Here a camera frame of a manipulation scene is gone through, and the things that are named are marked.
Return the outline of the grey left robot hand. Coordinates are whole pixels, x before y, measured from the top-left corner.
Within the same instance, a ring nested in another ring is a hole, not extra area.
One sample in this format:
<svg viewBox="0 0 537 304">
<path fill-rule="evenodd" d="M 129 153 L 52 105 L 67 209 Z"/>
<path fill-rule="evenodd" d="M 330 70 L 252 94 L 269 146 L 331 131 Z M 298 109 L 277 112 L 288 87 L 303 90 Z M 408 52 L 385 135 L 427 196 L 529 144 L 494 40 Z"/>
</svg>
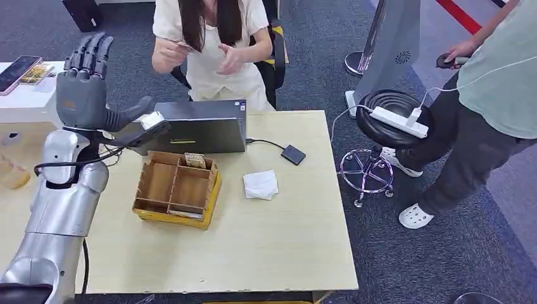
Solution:
<svg viewBox="0 0 537 304">
<path fill-rule="evenodd" d="M 118 132 L 152 109 L 149 96 L 123 111 L 107 107 L 106 73 L 113 40 L 104 32 L 88 35 L 66 58 L 56 79 L 56 112 L 65 127 Z"/>
</svg>

